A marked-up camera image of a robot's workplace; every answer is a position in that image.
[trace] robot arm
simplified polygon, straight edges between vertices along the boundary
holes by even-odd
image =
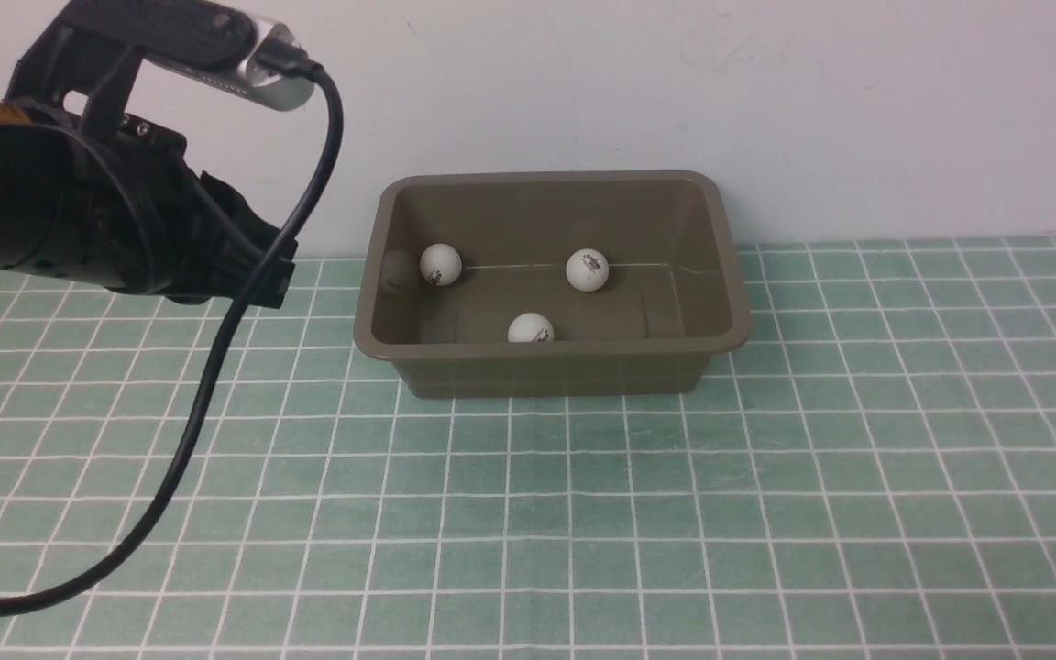
[[[181,303],[234,297],[280,230],[230,185],[194,176],[184,135],[126,105],[149,61],[299,108],[312,80],[263,61],[282,46],[302,53],[286,25],[203,0],[72,0],[0,101],[0,270]],[[87,96],[82,115],[63,109],[72,92]],[[282,304],[295,252],[290,242],[252,304]]]

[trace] table surface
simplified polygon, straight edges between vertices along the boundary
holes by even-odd
[[[741,259],[695,392],[457,401],[303,262],[149,543],[0,657],[1056,657],[1056,238]],[[225,308],[0,272],[0,593],[143,512]]]

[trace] white grid line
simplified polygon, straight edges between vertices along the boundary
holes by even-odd
[[[812,251],[806,251],[806,253],[809,256],[809,266],[813,267],[814,272],[816,272],[816,260],[814,260]],[[827,321],[830,322],[830,331],[832,331],[834,337],[837,337],[837,326],[833,322],[833,314],[830,313],[829,297],[826,296],[825,291],[822,293],[822,300],[826,304],[826,319]],[[846,370],[846,372],[851,373],[850,363],[848,363],[848,360],[846,358],[846,350],[841,343],[837,344],[837,355],[840,356],[840,358],[842,358],[842,364],[843,367]],[[902,363],[901,359],[902,356],[897,355],[897,357],[900,358],[900,363]],[[789,364],[788,350],[785,351],[785,362]],[[854,393],[854,400],[857,402],[859,413],[860,416],[862,416],[863,418],[863,429],[866,431],[866,437],[869,438],[869,441],[871,442],[871,449],[872,449],[871,454],[872,456],[874,456],[874,467],[878,470],[879,479],[883,480],[883,488],[886,492],[887,502],[889,506],[891,506],[891,514],[893,517],[893,523],[895,523],[895,525],[899,527],[899,534],[904,539],[904,542],[902,542],[902,548],[904,548],[904,553],[907,557],[907,565],[910,568],[910,576],[912,576],[912,580],[914,580],[914,585],[917,586],[922,585],[923,582],[921,579],[921,574],[919,573],[919,563],[918,561],[914,561],[914,552],[912,550],[912,547],[910,546],[910,544],[906,542],[907,530],[904,524],[902,524],[902,515],[899,513],[899,506],[898,503],[895,502],[897,493],[892,491],[891,485],[889,485],[890,483],[887,480],[887,472],[886,469],[883,467],[883,455],[880,452],[878,440],[874,438],[874,432],[872,432],[871,430],[871,421],[867,416],[866,408],[863,402],[863,396],[862,394],[859,393],[859,389],[855,388],[854,385],[853,376],[850,376],[850,389],[851,392]],[[805,423],[805,429],[809,430],[808,418],[805,418],[803,415],[802,421]],[[825,475],[823,475],[822,473],[822,464],[821,460],[818,460],[818,453],[816,451],[816,448],[812,447],[812,441],[810,442],[809,448],[810,450],[813,450],[812,451],[813,459],[817,464],[817,477],[818,479],[822,479],[824,483]],[[834,525],[834,534],[837,535],[836,525]],[[838,543],[837,547],[842,548],[843,545]],[[851,590],[854,589],[853,581],[850,582],[850,589]],[[931,605],[930,602],[927,602],[927,597],[925,593],[923,593],[921,597],[921,604],[923,606],[923,615],[927,618],[927,629],[931,631],[931,640],[934,640],[936,644],[940,644],[941,643],[940,631],[935,625],[935,615],[931,614]]]
[[[864,258],[864,256],[862,253],[859,254],[859,259],[863,263],[863,268],[866,268],[866,271],[869,272],[869,268],[867,267],[866,260],[865,260],[865,258]],[[910,262],[910,267],[913,267],[914,271],[919,272],[919,264],[914,263],[914,258],[912,256],[910,256],[910,254],[907,254],[907,259]],[[881,300],[879,298],[879,293],[876,291],[876,289],[875,288],[871,288],[871,293],[872,293],[872,296],[874,296],[874,302],[875,302],[875,304],[879,305],[879,306],[881,306]],[[931,300],[930,293],[927,291],[926,285],[923,288],[923,294],[925,294],[925,296],[927,297],[928,301]],[[940,324],[940,331],[941,331],[941,333],[943,334],[943,336],[945,338],[947,338],[948,337],[948,332],[947,332],[946,327],[943,326],[943,319],[940,318],[939,315],[936,315],[936,319],[938,319],[938,322]],[[887,331],[887,336],[889,338],[893,339],[893,336],[895,336],[895,335],[893,335],[893,328],[891,327],[891,324],[885,323],[885,326],[886,326],[886,331]],[[902,357],[902,351],[899,351],[898,344],[895,344],[893,346],[893,352],[895,352],[895,358],[899,360],[899,364],[902,364],[902,369],[904,369],[904,373],[908,373],[907,372],[907,362],[904,359],[904,357]],[[956,351],[951,351],[951,354],[953,354],[953,356],[956,357],[956,363],[960,364],[961,369],[962,369],[963,367],[963,363],[960,362],[960,355],[957,354]],[[908,373],[908,376],[907,376],[907,388],[908,388],[908,391],[910,392],[910,396],[912,396],[913,399],[914,399],[914,401],[917,401],[917,406],[921,406],[921,398],[919,398],[919,392],[918,392],[917,389],[914,389],[914,382],[913,382],[912,379],[910,379],[909,373]],[[978,397],[976,397],[976,392],[974,392],[974,398],[976,398],[977,410],[980,410],[980,399]],[[935,432],[934,432],[934,429],[931,429],[930,419],[927,417],[927,411],[923,410],[922,408],[921,408],[921,417],[922,417],[922,420],[923,420],[923,430],[925,430],[927,432],[927,437],[931,438],[931,440],[934,440],[934,442],[935,442]],[[988,421],[988,419],[986,419],[986,417],[988,417],[988,416],[983,416],[983,417],[985,418],[985,423],[991,423]],[[950,485],[953,484],[953,480],[951,480],[951,473],[950,473],[950,471],[949,471],[949,469],[947,467],[947,464],[944,463],[942,455],[936,454],[935,456],[936,456],[936,460],[938,460],[938,463],[940,465],[940,472],[942,472],[942,474],[943,474],[943,479],[947,482],[947,485],[949,485],[949,488],[950,488]],[[886,483],[886,488],[888,488],[888,489],[891,488],[891,484]],[[968,534],[968,539],[969,539],[968,543],[972,546],[973,555],[976,557],[977,567],[980,568],[981,576],[983,576],[984,585],[989,589],[989,598],[993,601],[993,607],[997,610],[997,617],[1000,618],[1000,620],[1001,620],[1001,626],[1004,628],[1005,639],[1010,640],[1010,644],[1016,644],[1016,642],[1015,642],[1016,638],[1013,635],[1013,627],[1010,624],[1010,618],[1005,614],[1004,609],[1002,609],[1002,607],[1001,607],[1001,599],[997,597],[997,590],[994,589],[994,585],[993,585],[993,578],[989,577],[988,567],[985,565],[985,563],[984,563],[984,557],[980,552],[980,546],[976,543],[976,539],[974,539],[974,534],[973,534],[973,531],[972,531],[972,525],[969,524],[969,521],[968,521],[968,513],[967,513],[967,511],[964,510],[963,501],[961,501],[961,498],[957,497],[957,496],[953,496],[951,498],[953,498],[953,502],[956,503],[956,513],[959,513],[959,515],[960,515],[960,524],[963,525],[964,530]],[[906,534],[907,533],[906,529],[904,529],[904,527],[902,527],[902,525],[900,526],[900,533],[901,534]]]
[[[766,267],[767,267],[766,262],[763,262],[763,254],[760,253],[759,250],[757,251],[757,260],[759,261],[761,272],[766,272]],[[782,331],[780,329],[780,319],[776,317],[775,313],[776,304],[774,301],[774,297],[772,296],[772,288],[769,288],[768,284],[766,284],[766,290],[768,293],[768,307],[772,309],[772,313],[774,313],[774,316],[772,316],[772,318],[774,318],[774,325],[776,327],[776,337],[784,338]],[[789,371],[789,376],[792,376],[793,367],[792,364],[789,362],[789,350],[788,347],[785,347],[784,344],[781,344],[780,352],[785,358],[785,364],[787,365],[787,369]],[[823,505],[825,505],[825,513],[826,517],[829,520],[830,531],[832,531],[833,535],[836,536],[837,520],[834,518],[833,507],[830,506],[830,494],[826,492],[825,476],[822,473],[822,464],[818,463],[816,458],[816,451],[813,451],[813,434],[812,431],[809,430],[809,421],[805,417],[805,404],[802,399],[802,393],[800,390],[796,388],[795,379],[789,379],[789,381],[791,381],[792,383],[793,398],[795,398],[796,401],[797,412],[800,414],[802,427],[804,427],[805,429],[805,441],[809,446],[809,455],[810,458],[812,458],[813,460],[813,470],[814,472],[816,472],[817,488],[818,488],[817,492],[818,494],[821,494]],[[846,550],[843,550],[842,545],[837,543],[835,543],[834,546],[837,548],[837,561],[838,564],[842,565],[843,580],[846,581],[846,586],[848,588],[853,589],[854,581],[851,580],[850,577],[850,565],[846,563]],[[862,643],[863,646],[866,646],[867,644],[866,626],[863,625],[863,614],[862,610],[860,610],[859,608],[859,601],[856,601],[856,599],[854,598],[854,593],[852,592],[850,592],[850,609],[854,614],[854,625],[857,627],[859,642]],[[864,656],[866,657],[866,660],[871,660],[871,652],[869,652],[868,648],[864,652]]]
[[[728,363],[731,366],[731,372],[736,372],[736,358],[733,354],[728,355]],[[736,392],[736,400],[740,400],[740,384],[738,380],[733,380],[733,389]],[[766,493],[760,485],[760,471],[755,464],[755,454],[752,451],[752,432],[749,427],[749,421],[747,421],[747,415],[744,414],[744,407],[740,407],[740,425],[744,429],[744,444],[747,447],[747,456],[749,456],[749,465],[752,468],[752,483],[754,484],[755,496],[757,496],[757,504],[760,507],[760,522],[763,525],[763,531],[770,536],[770,539],[762,542],[766,544],[768,550],[768,561],[772,567],[772,580],[776,587],[776,601],[780,605],[780,618],[781,625],[785,626],[785,640],[789,643],[789,657],[792,660],[796,660],[797,647],[793,643],[793,627],[789,621],[789,601],[785,596],[784,584],[780,581],[780,567],[776,563],[776,551],[774,545],[772,545],[772,525],[768,522],[768,507],[766,506]],[[816,543],[816,539],[811,539],[810,542]]]
[[[634,452],[629,451],[633,442],[629,441],[629,416],[627,414],[627,401],[622,397],[622,430],[625,439],[625,483],[628,486],[629,496],[629,529],[634,531],[634,580],[638,585],[638,635],[642,640],[642,658],[649,660],[649,640],[646,639],[646,599],[642,591],[644,581],[642,580],[642,544],[638,543],[638,536],[642,535],[638,529],[638,495],[634,491]]]

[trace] white wall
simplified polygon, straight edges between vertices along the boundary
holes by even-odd
[[[344,93],[302,235],[361,253],[412,174],[691,168],[747,241],[1056,231],[1056,0],[239,0]],[[0,0],[0,93],[61,0]],[[323,108],[276,114],[147,68],[134,112],[280,221]]]

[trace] cable connector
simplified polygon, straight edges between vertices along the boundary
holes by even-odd
[[[260,45],[254,59],[268,70],[276,71],[285,78],[306,78],[312,80],[316,72],[323,70],[319,62],[307,56],[299,45],[291,45],[279,38],[269,38]]]

